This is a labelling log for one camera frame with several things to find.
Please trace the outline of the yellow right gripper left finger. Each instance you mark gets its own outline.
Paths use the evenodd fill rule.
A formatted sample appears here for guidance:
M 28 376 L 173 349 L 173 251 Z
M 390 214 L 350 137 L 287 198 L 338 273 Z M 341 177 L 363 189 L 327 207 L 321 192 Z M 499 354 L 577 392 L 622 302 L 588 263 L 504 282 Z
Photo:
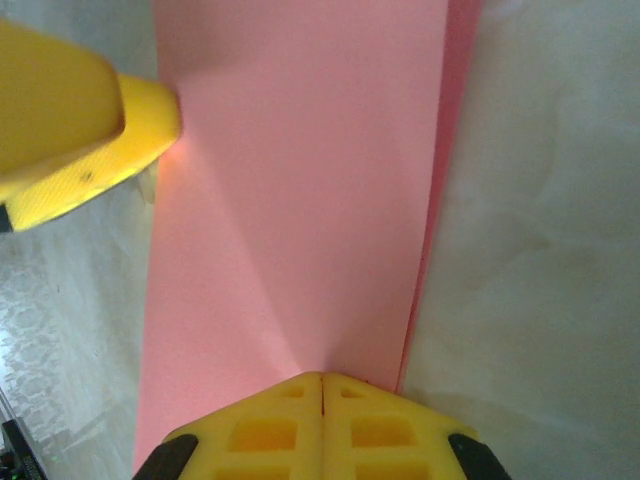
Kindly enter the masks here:
M 136 479 L 321 479 L 323 382 L 305 373 L 172 431 Z

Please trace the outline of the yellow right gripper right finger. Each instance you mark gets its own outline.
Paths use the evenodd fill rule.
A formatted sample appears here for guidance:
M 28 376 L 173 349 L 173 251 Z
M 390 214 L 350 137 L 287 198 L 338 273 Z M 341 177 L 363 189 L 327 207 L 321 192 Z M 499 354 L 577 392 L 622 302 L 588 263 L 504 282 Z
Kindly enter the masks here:
M 326 479 L 509 479 L 461 421 L 342 374 L 323 376 Z

